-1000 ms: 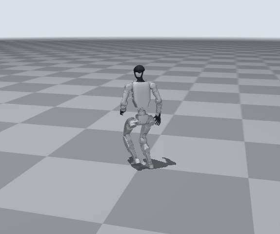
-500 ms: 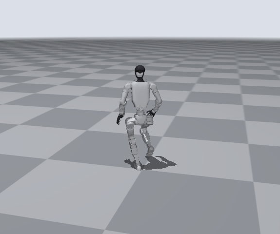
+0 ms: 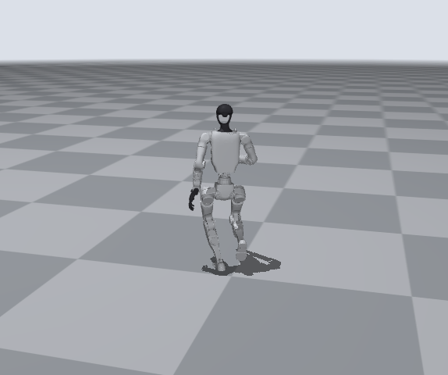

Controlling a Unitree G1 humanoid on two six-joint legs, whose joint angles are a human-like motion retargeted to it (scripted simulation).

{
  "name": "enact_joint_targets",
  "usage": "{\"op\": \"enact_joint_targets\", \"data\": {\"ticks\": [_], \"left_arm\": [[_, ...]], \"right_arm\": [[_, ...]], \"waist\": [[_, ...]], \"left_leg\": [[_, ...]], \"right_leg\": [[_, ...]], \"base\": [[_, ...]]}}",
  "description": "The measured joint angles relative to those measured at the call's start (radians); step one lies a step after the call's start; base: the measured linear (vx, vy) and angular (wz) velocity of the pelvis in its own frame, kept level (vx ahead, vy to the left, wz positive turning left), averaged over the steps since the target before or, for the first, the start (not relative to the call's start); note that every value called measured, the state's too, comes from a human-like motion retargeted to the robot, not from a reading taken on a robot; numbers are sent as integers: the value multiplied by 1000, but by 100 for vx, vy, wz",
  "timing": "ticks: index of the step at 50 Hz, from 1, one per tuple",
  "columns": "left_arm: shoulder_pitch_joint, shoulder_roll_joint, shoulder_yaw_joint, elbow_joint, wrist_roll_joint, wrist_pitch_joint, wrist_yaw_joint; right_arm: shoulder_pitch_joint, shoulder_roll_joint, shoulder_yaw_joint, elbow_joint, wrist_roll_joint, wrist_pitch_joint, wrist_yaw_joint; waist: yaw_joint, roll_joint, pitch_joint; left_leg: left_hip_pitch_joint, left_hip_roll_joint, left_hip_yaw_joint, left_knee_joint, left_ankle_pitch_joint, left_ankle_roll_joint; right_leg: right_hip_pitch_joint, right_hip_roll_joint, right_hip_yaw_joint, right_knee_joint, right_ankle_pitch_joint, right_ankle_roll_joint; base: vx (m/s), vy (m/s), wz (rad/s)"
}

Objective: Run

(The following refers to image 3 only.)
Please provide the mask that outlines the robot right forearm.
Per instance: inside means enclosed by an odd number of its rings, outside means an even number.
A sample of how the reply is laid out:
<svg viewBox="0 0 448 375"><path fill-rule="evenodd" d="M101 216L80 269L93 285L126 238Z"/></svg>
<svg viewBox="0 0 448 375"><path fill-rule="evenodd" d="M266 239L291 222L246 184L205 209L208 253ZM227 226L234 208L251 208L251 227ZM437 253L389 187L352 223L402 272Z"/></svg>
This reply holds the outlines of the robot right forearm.
<svg viewBox="0 0 448 375"><path fill-rule="evenodd" d="M239 163L244 163L244 164L247 164L247 162L246 162L246 158L248 157L248 155L240 155L240 157L239 157ZM238 164L239 164L238 163Z"/></svg>

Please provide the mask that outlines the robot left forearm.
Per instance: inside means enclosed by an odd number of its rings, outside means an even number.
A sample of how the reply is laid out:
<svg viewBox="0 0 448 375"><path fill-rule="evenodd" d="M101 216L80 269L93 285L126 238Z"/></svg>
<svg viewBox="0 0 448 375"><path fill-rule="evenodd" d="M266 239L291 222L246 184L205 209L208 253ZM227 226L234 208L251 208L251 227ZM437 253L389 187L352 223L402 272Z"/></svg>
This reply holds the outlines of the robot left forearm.
<svg viewBox="0 0 448 375"><path fill-rule="evenodd" d="M195 160L195 162L196 162L196 160ZM192 191L195 188L198 188L199 192L200 192L201 191L201 179L202 179L201 177L202 177L203 171L200 170L200 169L195 169L195 162L194 162L194 171L193 171L193 175L194 175L194 177L193 177L193 185L194 186L193 186Z"/></svg>

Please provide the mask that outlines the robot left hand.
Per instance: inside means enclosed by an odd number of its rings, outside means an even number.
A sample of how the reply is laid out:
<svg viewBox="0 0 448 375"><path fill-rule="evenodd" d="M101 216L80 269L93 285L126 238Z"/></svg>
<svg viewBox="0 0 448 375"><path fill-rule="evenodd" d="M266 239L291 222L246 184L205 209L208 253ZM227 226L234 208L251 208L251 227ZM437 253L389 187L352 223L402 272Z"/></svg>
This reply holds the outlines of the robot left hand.
<svg viewBox="0 0 448 375"><path fill-rule="evenodd" d="M195 188L193 191L191 190L191 194L190 194L190 198L189 198L189 208L190 208L190 210L192 210L192 211L194 211L194 207L192 207L192 206L194 206L194 205L192 204L192 201L194 200L194 196L197 195L198 192L199 192L199 189L198 189L198 188Z"/></svg>

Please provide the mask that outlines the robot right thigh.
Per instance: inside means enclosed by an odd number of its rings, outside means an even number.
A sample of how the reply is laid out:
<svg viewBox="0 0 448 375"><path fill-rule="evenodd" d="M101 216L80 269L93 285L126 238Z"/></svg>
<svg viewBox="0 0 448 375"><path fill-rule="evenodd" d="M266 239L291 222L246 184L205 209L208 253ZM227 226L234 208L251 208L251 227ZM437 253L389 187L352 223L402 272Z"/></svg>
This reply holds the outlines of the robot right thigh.
<svg viewBox="0 0 448 375"><path fill-rule="evenodd" d="M239 221L241 207L245 201L245 190L241 185L234 186L234 197L231 199L231 215L229 216L229 223L231 226L233 222Z"/></svg>

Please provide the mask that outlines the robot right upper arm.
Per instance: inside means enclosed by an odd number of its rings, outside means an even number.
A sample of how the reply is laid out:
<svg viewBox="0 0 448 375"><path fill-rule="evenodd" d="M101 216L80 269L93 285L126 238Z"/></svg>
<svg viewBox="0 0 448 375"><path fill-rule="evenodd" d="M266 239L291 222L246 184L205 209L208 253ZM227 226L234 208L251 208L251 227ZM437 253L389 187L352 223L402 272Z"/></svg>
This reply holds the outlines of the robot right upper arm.
<svg viewBox="0 0 448 375"><path fill-rule="evenodd" d="M251 138L245 132L239 132L239 134L240 134L240 142L243 144L245 152L248 154L248 157L246 158L246 162L249 165L253 165L254 163L257 162L258 158L255 154L255 150L254 150L254 146L251 142Z"/></svg>

